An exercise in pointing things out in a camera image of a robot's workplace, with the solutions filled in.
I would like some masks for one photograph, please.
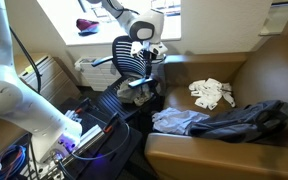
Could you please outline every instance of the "office chair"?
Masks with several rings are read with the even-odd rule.
[[[114,115],[118,113],[120,119],[126,122],[135,117],[137,113],[144,108],[151,109],[155,103],[159,103],[159,94],[156,91],[158,81],[154,78],[150,82],[143,82],[148,84],[152,97],[146,101],[142,106],[133,104],[121,103],[117,97],[117,90],[119,90],[122,82],[130,77],[136,79],[142,78],[147,73],[147,61],[143,60],[143,52],[139,53],[137,58],[130,56],[132,48],[132,40],[128,36],[117,37],[112,44],[113,56],[96,60],[92,63],[93,67],[99,66],[102,63],[112,61],[121,77],[110,85],[103,93],[96,99],[95,106],[107,115]]]

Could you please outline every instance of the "brown leather couch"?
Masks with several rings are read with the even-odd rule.
[[[229,82],[238,107],[269,99],[288,102],[288,36],[272,37],[253,53],[169,56],[164,69],[164,108],[211,116],[231,108],[224,100],[212,111],[194,105],[188,85],[207,78]],[[288,180],[288,126],[268,140],[240,144],[151,133],[145,155],[160,179]]]

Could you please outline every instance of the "gray garment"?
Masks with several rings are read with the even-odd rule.
[[[131,89],[128,84],[135,81],[135,78],[128,78],[122,82],[117,90],[117,97],[122,103],[135,103],[136,106],[143,105],[152,95],[147,84]]]
[[[164,133],[187,135],[187,129],[192,122],[209,118],[209,115],[186,110],[179,111],[167,108],[152,116],[153,128]]]

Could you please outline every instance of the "white wall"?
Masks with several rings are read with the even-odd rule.
[[[256,50],[265,41],[258,34],[271,2],[272,0],[182,0],[182,39],[165,42],[169,48],[168,54]],[[28,51],[48,52],[61,58],[78,85],[88,84],[74,70],[74,62],[79,57],[104,57],[111,54],[110,45],[67,47],[36,0],[9,0],[6,1],[6,6],[10,24]],[[14,45],[14,52],[21,53],[17,45]]]

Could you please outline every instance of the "floor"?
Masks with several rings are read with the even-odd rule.
[[[96,101],[96,98],[101,92],[93,91],[89,87],[79,87],[82,95],[80,99],[90,98],[92,101]],[[121,172],[120,177],[117,180],[157,180],[158,177],[154,170],[149,165],[144,156],[145,141],[147,135],[152,131],[152,121],[150,114],[141,115],[141,125],[137,123],[129,122],[130,127],[133,127],[143,134],[143,141],[130,157],[129,162],[125,165],[124,170]]]

